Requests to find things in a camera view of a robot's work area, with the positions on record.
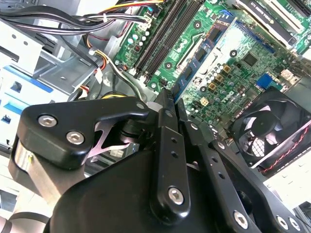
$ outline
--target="red wire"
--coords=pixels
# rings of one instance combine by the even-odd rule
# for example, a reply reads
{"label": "red wire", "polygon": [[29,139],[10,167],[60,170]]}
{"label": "red wire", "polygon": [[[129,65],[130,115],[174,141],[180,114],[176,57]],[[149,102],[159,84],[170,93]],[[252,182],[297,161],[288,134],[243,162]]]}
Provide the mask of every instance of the red wire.
{"label": "red wire", "polygon": [[271,170],[272,168],[274,168],[282,159],[284,159],[289,153],[291,153],[293,151],[293,149],[295,149],[298,144],[302,141],[302,139],[305,137],[306,133],[309,130],[309,126],[305,128],[305,131],[303,132],[303,134],[300,136],[300,139],[293,145],[292,148],[290,148],[285,154],[283,154],[280,158],[278,158],[274,164],[272,164],[269,168],[261,171],[262,173],[267,172],[269,170]]}

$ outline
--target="chip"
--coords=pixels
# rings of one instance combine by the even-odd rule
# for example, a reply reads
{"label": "chip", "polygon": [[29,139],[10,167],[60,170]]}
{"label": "chip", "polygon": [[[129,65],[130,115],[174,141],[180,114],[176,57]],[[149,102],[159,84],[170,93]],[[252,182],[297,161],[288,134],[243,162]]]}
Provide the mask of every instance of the chip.
{"label": "chip", "polygon": [[250,67],[253,67],[254,64],[258,61],[256,57],[248,53],[244,58],[243,61],[247,63]]}
{"label": "chip", "polygon": [[208,88],[211,89],[211,90],[215,90],[216,85],[213,84],[213,83],[211,83],[211,84],[208,86]]}
{"label": "chip", "polygon": [[191,77],[191,74],[192,74],[192,68],[191,67],[187,67],[185,72],[184,72],[184,75],[185,75],[185,80],[188,81],[189,78]]}
{"label": "chip", "polygon": [[217,75],[216,80],[222,82],[224,80],[223,76],[221,76],[220,74]]}
{"label": "chip", "polygon": [[206,54],[207,52],[203,48],[200,48],[200,50],[196,53],[195,58],[198,62],[201,62]]}
{"label": "chip", "polygon": [[222,31],[220,31],[218,28],[213,28],[213,30],[211,31],[211,33],[209,34],[209,39],[216,43],[217,40],[219,39],[220,35],[221,35]]}
{"label": "chip", "polygon": [[224,66],[224,71],[225,72],[229,73],[230,70],[231,70],[231,68],[229,66],[227,66],[227,65]]}

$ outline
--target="screw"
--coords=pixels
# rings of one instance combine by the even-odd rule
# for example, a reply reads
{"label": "screw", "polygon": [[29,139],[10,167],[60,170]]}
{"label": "screw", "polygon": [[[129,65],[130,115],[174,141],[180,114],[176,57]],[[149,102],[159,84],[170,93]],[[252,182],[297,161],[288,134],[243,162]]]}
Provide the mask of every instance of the screw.
{"label": "screw", "polygon": [[144,105],[142,105],[141,103],[137,103],[136,106],[137,106],[138,108],[140,108],[140,109],[144,109],[144,108],[145,108]]}
{"label": "screw", "polygon": [[276,216],[278,223],[281,225],[281,227],[283,227],[284,229],[288,230],[288,225],[285,222],[285,220],[280,217],[280,216]]}
{"label": "screw", "polygon": [[165,113],[166,113],[166,115],[168,115],[169,117],[173,117],[173,114],[172,114],[170,111],[166,110]]}
{"label": "screw", "polygon": [[292,224],[292,226],[297,230],[297,231],[301,231],[300,226],[298,225],[298,223],[291,217],[288,218]]}
{"label": "screw", "polygon": [[221,149],[223,149],[223,150],[225,149],[225,146],[224,146],[221,142],[218,142],[217,144],[218,144],[218,146],[219,146]]}
{"label": "screw", "polygon": [[84,142],[84,136],[76,131],[71,131],[66,136],[67,140],[75,145],[80,145]]}
{"label": "screw", "polygon": [[193,127],[195,130],[198,130],[198,127],[193,123],[191,123],[191,127]]}
{"label": "screw", "polygon": [[241,214],[239,211],[234,211],[233,217],[240,227],[242,227],[243,229],[248,228],[248,222],[247,222],[245,216],[243,214]]}
{"label": "screw", "polygon": [[169,197],[176,205],[181,205],[184,203],[184,196],[177,188],[169,189]]}
{"label": "screw", "polygon": [[40,116],[38,122],[44,127],[54,127],[57,124],[57,120],[49,115]]}

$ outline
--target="pcie slot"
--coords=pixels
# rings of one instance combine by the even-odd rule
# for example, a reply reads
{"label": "pcie slot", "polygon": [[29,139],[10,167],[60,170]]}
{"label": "pcie slot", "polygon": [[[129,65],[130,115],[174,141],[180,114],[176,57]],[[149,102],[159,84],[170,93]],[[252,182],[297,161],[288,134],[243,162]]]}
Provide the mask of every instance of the pcie slot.
{"label": "pcie slot", "polygon": [[146,65],[152,53],[157,48],[158,43],[162,40],[163,36],[165,35],[167,29],[173,24],[177,15],[180,13],[181,9],[186,4],[186,1],[187,0],[175,0],[174,3],[171,5],[168,13],[166,14],[165,18],[160,23],[148,47],[145,48],[144,52],[141,54],[140,58],[135,64],[135,68],[138,71],[141,71],[141,69]]}
{"label": "pcie slot", "polygon": [[304,26],[300,21],[291,13],[289,13],[277,0],[263,0],[266,6],[277,13],[282,20],[296,33],[302,33]]}
{"label": "pcie slot", "polygon": [[150,61],[149,67],[147,67],[146,75],[151,77],[161,63],[164,61],[166,56],[171,51],[172,47],[175,45],[181,34],[184,32],[186,27],[189,25],[197,11],[200,9],[201,5],[204,1],[202,0],[193,0],[185,9],[184,13],[180,16],[178,22],[176,23],[176,27],[173,28],[168,35],[167,39],[163,42],[161,49],[157,52],[157,54]]}
{"label": "pcie slot", "polygon": [[291,49],[297,40],[280,23],[254,0],[237,0],[237,3],[255,17],[287,49]]}

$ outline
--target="motherboard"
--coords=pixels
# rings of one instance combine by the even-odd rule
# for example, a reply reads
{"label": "motherboard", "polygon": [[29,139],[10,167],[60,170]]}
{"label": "motherboard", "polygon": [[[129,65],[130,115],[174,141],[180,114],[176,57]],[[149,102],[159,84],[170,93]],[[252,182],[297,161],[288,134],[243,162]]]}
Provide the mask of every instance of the motherboard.
{"label": "motherboard", "polygon": [[301,0],[167,0],[144,8],[114,62],[187,113],[228,128],[270,86],[286,92],[309,73],[311,8]]}

